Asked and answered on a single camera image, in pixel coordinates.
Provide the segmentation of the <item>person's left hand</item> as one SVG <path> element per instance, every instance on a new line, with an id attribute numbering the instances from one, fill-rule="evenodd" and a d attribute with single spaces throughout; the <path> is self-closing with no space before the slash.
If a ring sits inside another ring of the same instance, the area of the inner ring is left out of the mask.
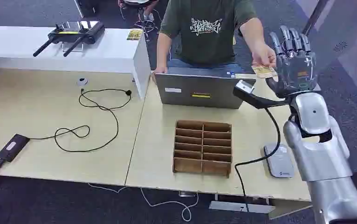
<path id="1" fill-rule="evenodd" d="M 276 67 L 276 53 L 266 43 L 260 42 L 252 51 L 252 65 L 264 67 Z"/>

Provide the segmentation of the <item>person's right hand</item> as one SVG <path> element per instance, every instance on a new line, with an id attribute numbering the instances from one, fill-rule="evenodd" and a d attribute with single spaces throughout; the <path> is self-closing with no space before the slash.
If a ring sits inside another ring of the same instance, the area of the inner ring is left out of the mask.
<path id="1" fill-rule="evenodd" d="M 152 81 L 157 84 L 156 74 L 165 74 L 167 73 L 168 68 L 166 66 L 157 66 L 156 69 L 151 74 Z"/>

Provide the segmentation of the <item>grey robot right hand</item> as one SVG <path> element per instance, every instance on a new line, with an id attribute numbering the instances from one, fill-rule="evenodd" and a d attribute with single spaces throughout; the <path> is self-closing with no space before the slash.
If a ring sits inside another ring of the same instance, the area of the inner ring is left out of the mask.
<path id="1" fill-rule="evenodd" d="M 276 53 L 276 73 L 278 80 L 266 79 L 267 85 L 279 98 L 302 91 L 312 91 L 317 86 L 316 55 L 311 50 L 305 34 L 295 28 L 280 26 L 283 40 L 275 32 L 270 33 Z"/>

